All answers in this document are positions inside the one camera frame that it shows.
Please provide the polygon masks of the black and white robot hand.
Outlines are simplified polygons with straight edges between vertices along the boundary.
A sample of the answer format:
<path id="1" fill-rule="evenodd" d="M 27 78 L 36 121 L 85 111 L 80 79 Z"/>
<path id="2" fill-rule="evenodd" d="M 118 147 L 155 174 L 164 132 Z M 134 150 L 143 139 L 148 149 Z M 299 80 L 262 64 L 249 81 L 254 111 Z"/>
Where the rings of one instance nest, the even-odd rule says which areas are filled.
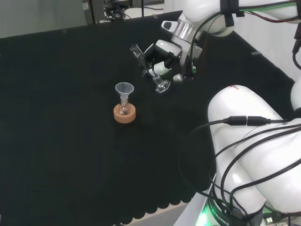
<path id="1" fill-rule="evenodd" d="M 158 40 L 144 51 L 144 60 L 148 73 L 159 77 L 169 73 L 179 62 L 182 49 L 170 42 Z"/>

